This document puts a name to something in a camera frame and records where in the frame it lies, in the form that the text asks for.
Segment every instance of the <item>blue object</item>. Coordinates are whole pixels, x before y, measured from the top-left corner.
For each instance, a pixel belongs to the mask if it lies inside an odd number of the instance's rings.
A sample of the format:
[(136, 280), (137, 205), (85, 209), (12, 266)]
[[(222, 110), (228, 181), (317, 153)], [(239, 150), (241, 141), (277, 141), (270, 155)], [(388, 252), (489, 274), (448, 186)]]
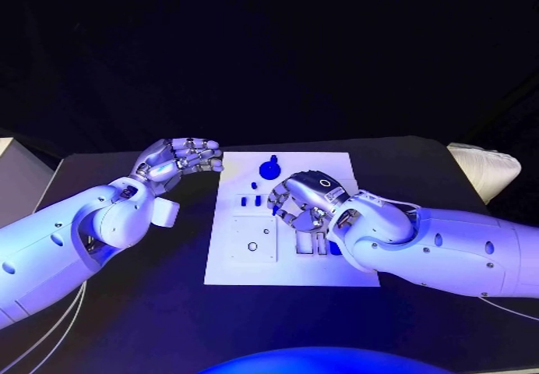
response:
[(339, 246), (337, 246), (337, 243), (336, 242), (332, 242), (329, 240), (329, 251), (332, 252), (333, 255), (336, 256), (342, 256), (342, 252), (340, 252), (340, 249), (339, 249)]
[(261, 165), (261, 177), (271, 181), (281, 175), (281, 167), (278, 166), (277, 163), (277, 156), (273, 155), (273, 158), (270, 159), (268, 162), (265, 162)]
[(281, 372), (287, 374), (450, 374), (411, 358), (356, 348), (288, 348), (257, 353), (213, 366), (205, 374)]

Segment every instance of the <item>table surface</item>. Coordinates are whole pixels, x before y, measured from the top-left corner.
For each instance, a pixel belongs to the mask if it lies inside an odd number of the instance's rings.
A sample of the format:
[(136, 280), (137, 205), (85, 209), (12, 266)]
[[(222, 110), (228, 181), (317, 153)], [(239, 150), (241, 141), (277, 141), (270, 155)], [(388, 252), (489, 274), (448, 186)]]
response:
[[(225, 150), (349, 152), (360, 188), (422, 206), (487, 213), (433, 140), (407, 136)], [(41, 207), (126, 175), (137, 155), (68, 157)], [(78, 321), (42, 372), (196, 372), (255, 352), (306, 346), (366, 348), (457, 372), (538, 365), (539, 323), (391, 274), (381, 274), (381, 288), (205, 286), (218, 182), (218, 173), (189, 175), (166, 195), (180, 203), (176, 226), (152, 227), (91, 278)], [(0, 332), (2, 367), (49, 329), (72, 297)], [(19, 364), (20, 372), (61, 333)]]

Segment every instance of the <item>hole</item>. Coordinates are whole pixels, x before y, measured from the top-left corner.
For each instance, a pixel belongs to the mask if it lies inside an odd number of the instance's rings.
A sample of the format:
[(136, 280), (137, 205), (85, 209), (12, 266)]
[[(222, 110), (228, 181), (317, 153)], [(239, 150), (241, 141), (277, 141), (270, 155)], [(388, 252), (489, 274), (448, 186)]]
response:
[(443, 240), (443, 238), (441, 238), (441, 235), (440, 234), (437, 234), (435, 235), (435, 246), (437, 247), (441, 247), (441, 244), (444, 243), (444, 240)]
[(3, 271), (7, 273), (7, 274), (15, 274), (15, 267), (10, 263), (3, 263)]
[(495, 253), (495, 245), (492, 244), (492, 242), (486, 243), (486, 253), (489, 253), (489, 255)]
[(62, 236), (59, 236), (59, 234), (52, 234), (51, 240), (54, 241), (54, 244), (59, 245), (61, 247), (64, 246), (64, 239)]

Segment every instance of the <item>white board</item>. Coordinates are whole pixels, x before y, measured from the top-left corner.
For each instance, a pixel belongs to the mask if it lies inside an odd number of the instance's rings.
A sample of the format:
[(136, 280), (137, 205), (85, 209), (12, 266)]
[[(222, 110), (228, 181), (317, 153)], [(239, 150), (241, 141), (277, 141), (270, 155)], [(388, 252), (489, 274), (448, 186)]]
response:
[[(262, 179), (258, 168), (273, 155), (281, 175)], [(267, 208), (267, 195), (293, 173), (319, 170), (342, 183), (349, 194), (358, 193), (358, 182), (348, 153), (225, 152), (216, 212), (211, 232), (205, 284), (379, 287), (376, 273), (362, 273), (343, 256), (327, 250), (297, 253), (296, 231)], [(262, 204), (257, 206), (257, 196)], [(288, 199), (284, 209), (300, 209)], [(310, 238), (300, 233), (301, 247)]]

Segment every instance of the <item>robotic arm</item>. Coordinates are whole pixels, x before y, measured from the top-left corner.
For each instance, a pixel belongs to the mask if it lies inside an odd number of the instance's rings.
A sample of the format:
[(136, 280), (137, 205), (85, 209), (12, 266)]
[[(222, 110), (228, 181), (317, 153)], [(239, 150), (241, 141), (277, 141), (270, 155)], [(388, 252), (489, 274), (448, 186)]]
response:
[(157, 197), (182, 175), (222, 171), (219, 145), (163, 139), (128, 177), (81, 192), (0, 229), (0, 329), (52, 305), (144, 237), (180, 204)]
[[(281, 209), (290, 196), (303, 210), (297, 217)], [(320, 171), (294, 174), (273, 190), (268, 207), (297, 230), (327, 230), (365, 272), (392, 273), (460, 295), (539, 298), (538, 228), (363, 190), (349, 196)]]

